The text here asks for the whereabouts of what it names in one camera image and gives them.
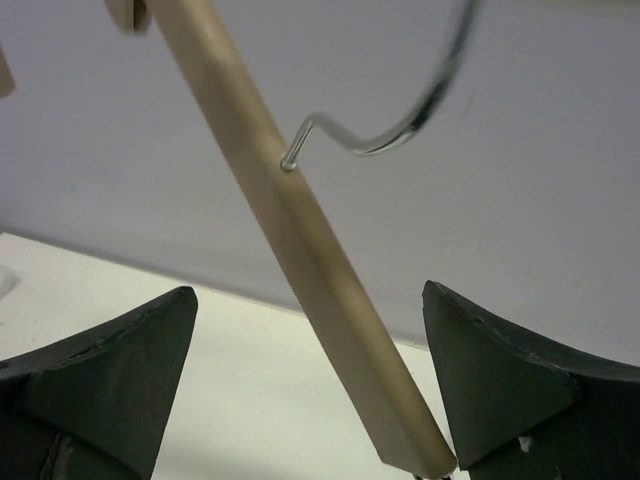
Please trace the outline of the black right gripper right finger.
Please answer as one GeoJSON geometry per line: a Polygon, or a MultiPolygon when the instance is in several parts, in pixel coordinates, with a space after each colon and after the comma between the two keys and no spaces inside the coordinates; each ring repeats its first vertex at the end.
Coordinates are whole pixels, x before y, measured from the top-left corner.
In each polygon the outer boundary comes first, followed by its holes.
{"type": "Polygon", "coordinates": [[[638,478],[638,367],[546,338],[432,281],[423,318],[470,478],[638,478]]]}

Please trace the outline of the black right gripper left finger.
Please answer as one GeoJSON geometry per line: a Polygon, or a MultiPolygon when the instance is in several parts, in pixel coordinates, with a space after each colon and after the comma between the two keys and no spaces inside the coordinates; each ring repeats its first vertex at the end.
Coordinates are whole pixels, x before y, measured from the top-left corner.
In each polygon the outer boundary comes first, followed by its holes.
{"type": "Polygon", "coordinates": [[[4,479],[149,479],[195,326],[175,288],[1,363],[4,479]]]}

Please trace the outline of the wooden clip hanger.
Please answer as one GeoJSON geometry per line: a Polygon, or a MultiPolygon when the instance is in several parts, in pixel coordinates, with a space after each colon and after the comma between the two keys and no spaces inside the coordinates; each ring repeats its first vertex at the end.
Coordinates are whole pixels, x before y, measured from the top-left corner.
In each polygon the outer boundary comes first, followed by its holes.
{"type": "Polygon", "coordinates": [[[282,137],[231,36],[208,1],[110,1],[119,30],[156,23],[303,312],[380,459],[444,479],[457,460],[298,166],[320,129],[357,156],[414,137],[459,71],[478,3],[466,2],[433,82],[396,125],[369,139],[322,113],[282,137]]]}

